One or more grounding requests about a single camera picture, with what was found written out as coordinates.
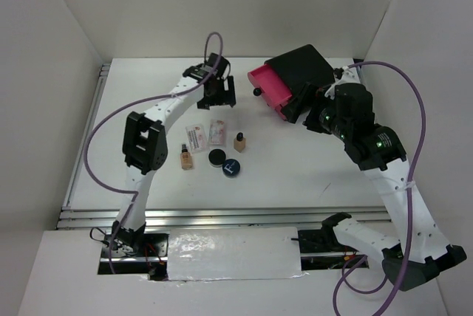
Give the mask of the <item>black drawer organizer case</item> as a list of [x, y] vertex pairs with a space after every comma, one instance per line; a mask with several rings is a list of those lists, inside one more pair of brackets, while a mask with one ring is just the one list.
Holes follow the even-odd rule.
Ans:
[[271, 58], [265, 64], [277, 73], [292, 96], [305, 83], [312, 83], [320, 89], [334, 82], [332, 66], [311, 44]]

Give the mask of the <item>floral clear makeup box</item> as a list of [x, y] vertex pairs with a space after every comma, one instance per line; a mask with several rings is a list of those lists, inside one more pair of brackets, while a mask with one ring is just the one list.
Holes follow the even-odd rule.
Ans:
[[211, 120], [208, 142], [210, 145], [225, 144], [225, 122], [222, 120]]

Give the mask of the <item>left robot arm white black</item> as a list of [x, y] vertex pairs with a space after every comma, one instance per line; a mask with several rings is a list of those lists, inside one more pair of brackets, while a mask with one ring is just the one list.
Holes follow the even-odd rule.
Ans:
[[169, 96], [142, 113], [126, 118], [122, 151], [125, 155], [126, 189], [131, 198], [123, 201], [112, 225], [117, 248], [130, 256], [145, 247], [146, 204], [154, 175], [168, 156], [167, 133], [193, 105], [199, 109], [234, 106], [236, 96], [229, 62], [214, 72], [208, 64], [187, 68]]

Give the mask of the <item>pink top drawer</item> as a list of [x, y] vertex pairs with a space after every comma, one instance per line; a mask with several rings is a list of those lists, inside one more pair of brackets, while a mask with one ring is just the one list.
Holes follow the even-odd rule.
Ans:
[[260, 96], [274, 110], [280, 111], [292, 98], [289, 88], [267, 64], [250, 71], [248, 79], [255, 89], [260, 90]]

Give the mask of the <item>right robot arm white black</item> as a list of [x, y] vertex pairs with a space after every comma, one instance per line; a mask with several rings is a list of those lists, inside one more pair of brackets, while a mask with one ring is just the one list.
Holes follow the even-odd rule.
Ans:
[[375, 123], [372, 94], [360, 83], [340, 83], [319, 89], [304, 125], [310, 131], [332, 134], [381, 196], [395, 226], [395, 237], [383, 235], [337, 213], [314, 233], [299, 234], [307, 251], [351, 247], [379, 263], [391, 283], [408, 258], [403, 292], [414, 289], [466, 260], [465, 250], [449, 242], [439, 230], [420, 191], [408, 180], [412, 163], [398, 135]]

